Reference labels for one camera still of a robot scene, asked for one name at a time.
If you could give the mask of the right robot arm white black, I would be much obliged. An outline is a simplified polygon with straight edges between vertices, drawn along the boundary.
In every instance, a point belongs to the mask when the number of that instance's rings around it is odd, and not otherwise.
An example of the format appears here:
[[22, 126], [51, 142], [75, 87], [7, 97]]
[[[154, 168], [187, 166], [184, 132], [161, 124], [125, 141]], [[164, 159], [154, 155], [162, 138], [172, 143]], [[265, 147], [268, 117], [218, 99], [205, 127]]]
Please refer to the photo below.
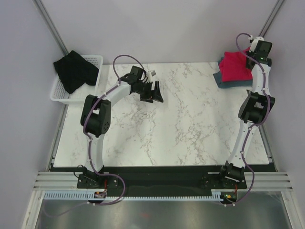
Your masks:
[[268, 58], [268, 54], [272, 43], [265, 41], [263, 37], [251, 38], [250, 41], [250, 49], [245, 54], [246, 68], [251, 70], [253, 77], [252, 89], [247, 91], [248, 96], [238, 113], [240, 127], [233, 151], [218, 176], [219, 184], [225, 188], [244, 182], [245, 159], [250, 143], [275, 104], [275, 98], [269, 90], [272, 60]]

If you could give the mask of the red t shirt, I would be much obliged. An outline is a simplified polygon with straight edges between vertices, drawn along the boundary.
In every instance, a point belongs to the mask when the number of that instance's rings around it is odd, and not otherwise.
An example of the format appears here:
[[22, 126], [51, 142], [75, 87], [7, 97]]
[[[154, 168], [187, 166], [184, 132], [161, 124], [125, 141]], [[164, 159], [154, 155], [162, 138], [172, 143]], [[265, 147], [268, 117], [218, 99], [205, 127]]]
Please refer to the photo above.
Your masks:
[[219, 69], [224, 83], [252, 80], [251, 70], [246, 68], [246, 57], [241, 52], [224, 52]]

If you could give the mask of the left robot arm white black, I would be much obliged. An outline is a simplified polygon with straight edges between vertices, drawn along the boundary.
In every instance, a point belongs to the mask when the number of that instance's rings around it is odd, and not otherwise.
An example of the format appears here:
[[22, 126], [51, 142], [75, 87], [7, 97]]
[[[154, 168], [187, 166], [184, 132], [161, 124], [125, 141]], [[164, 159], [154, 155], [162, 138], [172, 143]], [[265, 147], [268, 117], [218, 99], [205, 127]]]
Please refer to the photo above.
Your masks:
[[163, 103], [160, 82], [153, 81], [155, 75], [154, 70], [147, 72], [143, 68], [133, 66], [128, 74], [118, 78], [116, 84], [104, 94], [86, 97], [80, 123], [83, 133], [87, 136], [88, 154], [85, 167], [92, 172], [88, 176], [88, 182], [93, 187], [101, 187], [105, 181], [100, 172], [104, 167], [103, 142], [111, 125], [112, 107], [132, 93], [139, 94], [143, 102]]

